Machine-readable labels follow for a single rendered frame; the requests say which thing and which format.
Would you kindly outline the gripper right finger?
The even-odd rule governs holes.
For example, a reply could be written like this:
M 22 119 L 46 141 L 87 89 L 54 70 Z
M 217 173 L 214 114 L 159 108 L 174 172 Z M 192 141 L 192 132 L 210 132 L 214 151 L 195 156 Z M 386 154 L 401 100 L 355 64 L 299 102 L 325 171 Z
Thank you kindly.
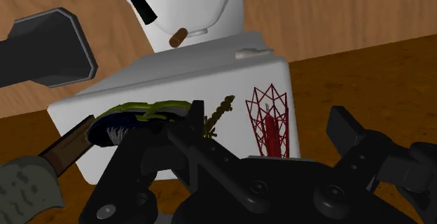
M 326 133 L 341 158 L 314 189 L 319 213 L 345 224 L 414 224 L 374 194 L 385 182 L 396 187 L 424 224 L 437 224 L 437 144 L 402 147 L 363 128 L 343 106 L 331 107 Z

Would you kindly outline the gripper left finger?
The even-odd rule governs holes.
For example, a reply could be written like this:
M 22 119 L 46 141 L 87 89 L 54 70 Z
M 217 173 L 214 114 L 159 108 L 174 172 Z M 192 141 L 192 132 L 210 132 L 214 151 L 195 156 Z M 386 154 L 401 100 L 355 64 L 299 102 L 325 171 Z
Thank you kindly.
M 270 217 L 268 185 L 250 175 L 240 160 L 213 139 L 203 137 L 204 104 L 194 101 L 182 114 L 160 111 L 134 125 L 122 139 L 78 224 L 263 224 Z M 174 214 L 158 215 L 151 183 L 170 169 L 190 197 Z

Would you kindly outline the olive green plant sprig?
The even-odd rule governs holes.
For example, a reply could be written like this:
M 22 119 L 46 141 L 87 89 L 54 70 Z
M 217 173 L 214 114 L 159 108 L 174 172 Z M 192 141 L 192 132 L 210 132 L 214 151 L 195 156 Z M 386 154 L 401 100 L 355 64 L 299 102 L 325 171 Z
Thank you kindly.
M 235 95 L 226 96 L 209 118 L 207 116 L 204 117 L 203 137 L 212 138 L 217 136 L 215 133 L 215 125 L 225 112 L 232 111 L 232 102 L 234 99 Z

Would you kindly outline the white toilet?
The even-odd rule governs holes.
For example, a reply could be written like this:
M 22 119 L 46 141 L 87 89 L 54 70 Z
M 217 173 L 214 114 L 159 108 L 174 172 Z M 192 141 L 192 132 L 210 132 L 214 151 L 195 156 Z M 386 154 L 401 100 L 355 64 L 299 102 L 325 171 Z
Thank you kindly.
M 73 97 L 52 103 L 48 113 L 60 134 L 88 115 L 126 102 L 204 102 L 212 113 L 228 95 L 232 111 L 216 124 L 217 141 L 240 158 L 258 154 L 246 100 L 272 83 L 287 93 L 289 155 L 300 156 L 288 62 L 275 55 L 261 33 L 244 30 L 244 0 L 146 0 L 158 18 L 143 26 L 153 54 L 146 55 Z M 169 45 L 180 28 L 188 36 Z

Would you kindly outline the brown cylinder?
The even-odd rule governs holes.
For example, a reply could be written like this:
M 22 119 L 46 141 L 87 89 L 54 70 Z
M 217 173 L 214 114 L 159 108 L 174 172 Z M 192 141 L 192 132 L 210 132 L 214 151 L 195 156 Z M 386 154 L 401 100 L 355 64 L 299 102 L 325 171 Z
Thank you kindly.
M 178 29 L 169 39 L 169 45 L 172 48 L 178 48 L 182 42 L 186 39 L 188 36 L 188 30 L 186 28 L 180 28 Z

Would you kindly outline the grey green patterned cloth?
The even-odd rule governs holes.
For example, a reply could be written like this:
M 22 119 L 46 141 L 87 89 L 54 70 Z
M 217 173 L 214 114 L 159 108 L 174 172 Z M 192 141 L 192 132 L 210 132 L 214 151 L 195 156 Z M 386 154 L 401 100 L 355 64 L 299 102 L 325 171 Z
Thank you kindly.
M 64 206 L 57 174 L 43 157 L 19 157 L 0 166 L 0 224 L 25 224 Z

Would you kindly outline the dark grey octagonal block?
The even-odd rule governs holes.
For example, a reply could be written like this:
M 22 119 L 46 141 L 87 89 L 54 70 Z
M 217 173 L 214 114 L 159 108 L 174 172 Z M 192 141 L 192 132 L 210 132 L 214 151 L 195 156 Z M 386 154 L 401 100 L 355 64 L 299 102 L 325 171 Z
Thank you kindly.
M 54 88 L 88 81 L 97 69 L 78 18 L 65 8 L 17 19 L 0 41 L 0 88 L 25 81 Z

